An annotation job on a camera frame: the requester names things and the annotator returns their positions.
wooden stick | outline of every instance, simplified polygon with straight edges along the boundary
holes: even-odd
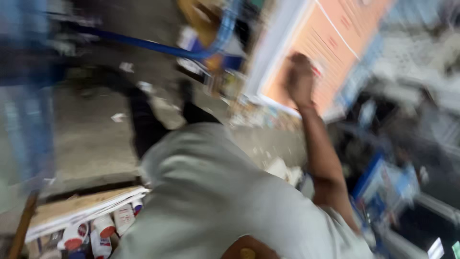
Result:
[[[26,206],[24,207],[21,221],[19,221],[19,226],[16,229],[16,235],[14,236],[13,245],[11,246],[8,259],[18,259],[21,254],[27,229],[29,228],[30,220],[35,212],[37,199],[38,191],[32,192],[27,198]]]

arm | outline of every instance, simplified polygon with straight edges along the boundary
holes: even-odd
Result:
[[[333,208],[352,230],[359,233],[353,220],[342,166],[329,140],[326,127],[311,101],[311,64],[304,55],[297,53],[291,57],[290,65],[286,87],[303,120],[309,171],[315,186],[313,203]]]

hand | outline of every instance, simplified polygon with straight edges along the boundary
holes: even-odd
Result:
[[[310,60],[301,53],[289,57],[286,89],[299,110],[312,107],[313,70]]]

black pants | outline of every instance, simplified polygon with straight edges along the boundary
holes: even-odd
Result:
[[[145,152],[170,130],[166,129],[155,117],[149,104],[149,98],[140,89],[131,93],[128,98],[134,129],[133,144],[138,158],[141,159]],[[213,115],[191,102],[185,103],[182,115],[189,124],[198,122],[220,123]]]

person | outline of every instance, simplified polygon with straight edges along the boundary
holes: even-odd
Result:
[[[286,87],[303,119],[313,200],[259,169],[182,81],[187,125],[166,129],[148,97],[111,74],[129,101],[133,144],[152,183],[149,200],[112,258],[371,258],[360,236],[339,159],[311,101],[309,60],[290,57]]]

